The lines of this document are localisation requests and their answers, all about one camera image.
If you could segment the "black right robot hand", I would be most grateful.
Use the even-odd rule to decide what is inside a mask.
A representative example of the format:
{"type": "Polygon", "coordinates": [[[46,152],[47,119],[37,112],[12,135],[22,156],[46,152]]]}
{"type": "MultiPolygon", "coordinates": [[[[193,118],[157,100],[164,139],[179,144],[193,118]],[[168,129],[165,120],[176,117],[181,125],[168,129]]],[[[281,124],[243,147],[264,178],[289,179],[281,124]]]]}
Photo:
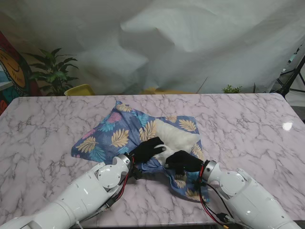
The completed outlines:
{"type": "Polygon", "coordinates": [[[185,172],[198,172],[204,162],[195,156],[180,150],[169,156],[164,164],[164,168],[174,170],[177,175],[184,175],[185,172]]]}

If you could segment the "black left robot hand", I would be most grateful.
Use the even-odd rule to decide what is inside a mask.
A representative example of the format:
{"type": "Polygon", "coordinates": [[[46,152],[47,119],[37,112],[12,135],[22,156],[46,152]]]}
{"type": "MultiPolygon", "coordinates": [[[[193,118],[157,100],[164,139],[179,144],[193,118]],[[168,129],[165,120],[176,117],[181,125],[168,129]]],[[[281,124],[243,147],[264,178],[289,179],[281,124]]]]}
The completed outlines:
{"type": "Polygon", "coordinates": [[[134,164],[146,163],[153,156],[166,150],[163,144],[163,141],[159,137],[154,137],[140,143],[128,155],[132,158],[134,164]]]}

